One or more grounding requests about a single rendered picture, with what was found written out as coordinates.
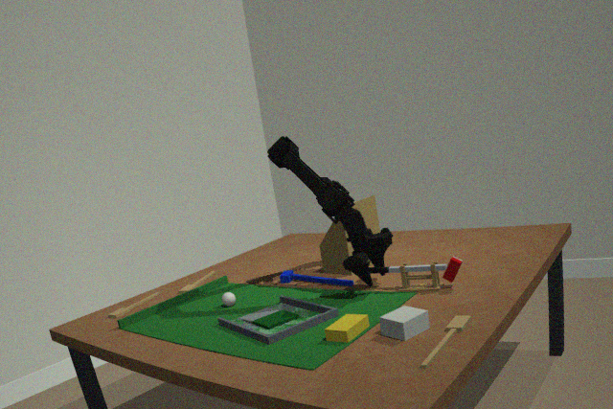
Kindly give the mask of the green putting mat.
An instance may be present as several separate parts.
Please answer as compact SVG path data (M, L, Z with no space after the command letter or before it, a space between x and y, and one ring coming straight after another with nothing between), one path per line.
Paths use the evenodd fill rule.
M222 302L221 296L227 292L236 296L230 307ZM376 326L380 316L397 310L417 293L228 283L122 329L203 351L313 371ZM235 321L274 306L281 302L282 295L338 308L339 316L271 345L218 322L220 317ZM327 341L325 328L346 314L367 314L370 326L350 343Z

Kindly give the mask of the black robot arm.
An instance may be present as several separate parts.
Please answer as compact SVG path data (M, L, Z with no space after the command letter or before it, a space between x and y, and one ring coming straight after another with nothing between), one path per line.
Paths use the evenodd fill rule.
M337 224L343 223L347 234L359 233L365 227L361 212L354 209L354 200L349 192L334 180L320 177L299 157L299 148L286 136L281 136L276 143L267 151L267 157L278 167L291 170L312 192L316 195L322 211ZM340 190L341 189L341 190ZM332 217L335 216L334 220ZM369 236L364 235L365 246L368 253L374 249L385 249L392 245L393 235L389 228L383 228L380 233ZM372 248L373 247L373 248Z

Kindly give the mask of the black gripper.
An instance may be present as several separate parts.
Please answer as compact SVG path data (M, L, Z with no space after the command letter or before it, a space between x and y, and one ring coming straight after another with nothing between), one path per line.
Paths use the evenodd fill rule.
M365 246L364 235L367 234L367 236L369 236L370 230L371 228L367 229L365 226L359 233L348 234L349 238L347 238L347 241L351 242L353 252L352 256L343 261L343 265L345 270L349 269L349 271L362 279L365 284L368 286L373 286L372 278L369 273L370 262L373 263L374 267L385 267L384 253L387 248L374 249L372 247L374 251L368 253ZM369 259L370 261L368 261Z

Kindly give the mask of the white golf ball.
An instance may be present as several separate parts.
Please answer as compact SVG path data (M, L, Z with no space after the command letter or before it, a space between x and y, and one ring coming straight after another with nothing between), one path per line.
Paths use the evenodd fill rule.
M224 305L226 306L232 306L235 302L236 302L236 296L231 293L231 292L227 292L225 294L222 294L222 302Z

